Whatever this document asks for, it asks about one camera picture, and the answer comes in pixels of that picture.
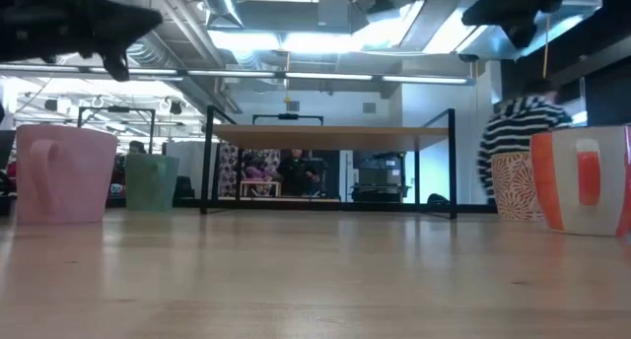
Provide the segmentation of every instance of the blurry black object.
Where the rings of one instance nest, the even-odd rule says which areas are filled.
[[[431,194],[427,198],[427,204],[428,205],[449,205],[450,204],[450,200],[448,200],[447,197],[445,197],[443,195]]]
[[[97,53],[116,81],[128,81],[127,48],[162,15],[108,0],[0,0],[0,62]]]
[[[182,198],[195,198],[195,190],[190,183],[190,177],[180,175],[175,182],[174,200]]]
[[[467,26],[500,26],[516,48],[526,48],[536,34],[534,17],[541,11],[553,13],[563,0],[478,0],[464,14]]]

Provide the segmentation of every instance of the white wall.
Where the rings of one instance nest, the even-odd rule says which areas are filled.
[[[492,113],[493,82],[490,72],[478,78],[477,87],[402,86],[403,126],[419,127],[448,108],[456,110],[456,180],[458,204],[486,203],[476,170],[476,155],[486,121]],[[435,127],[447,127],[447,118]],[[405,159],[407,184],[414,185],[414,154]],[[413,188],[405,202],[414,202]],[[445,140],[420,154],[420,200],[432,193],[449,198],[449,144]]]
[[[287,112],[285,92],[233,92],[232,98],[244,111],[233,118],[239,124],[251,124],[253,114],[278,114]],[[389,101],[379,93],[340,92],[330,96],[320,92],[290,92],[292,101],[300,102],[302,115],[322,115],[327,126],[387,126],[389,125]],[[377,113],[363,113],[364,102],[376,102]],[[317,120],[278,121],[259,118],[256,124],[319,124]]]

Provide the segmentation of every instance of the mug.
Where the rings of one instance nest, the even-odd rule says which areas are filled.
[[[586,127],[530,142],[537,199],[549,228],[624,237],[631,226],[631,130]]]
[[[127,155],[125,197],[133,211],[167,211],[173,207],[179,160],[145,154]]]
[[[529,152],[500,153],[491,158],[497,211],[504,221],[540,221]]]
[[[18,127],[18,222],[101,222],[117,144],[90,129]]]

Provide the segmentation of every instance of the table surface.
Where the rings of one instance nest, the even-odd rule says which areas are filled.
[[[245,149],[414,151],[448,137],[448,128],[215,125],[213,133]]]
[[[630,278],[623,239],[496,216],[110,210],[0,226],[0,337],[617,339]]]

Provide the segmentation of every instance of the black and white striped sweater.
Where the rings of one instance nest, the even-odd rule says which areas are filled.
[[[500,111],[489,120],[478,153],[477,168],[489,200],[493,199],[491,157],[498,153],[530,150],[530,136],[554,128],[570,127],[572,118],[544,97],[500,102]]]

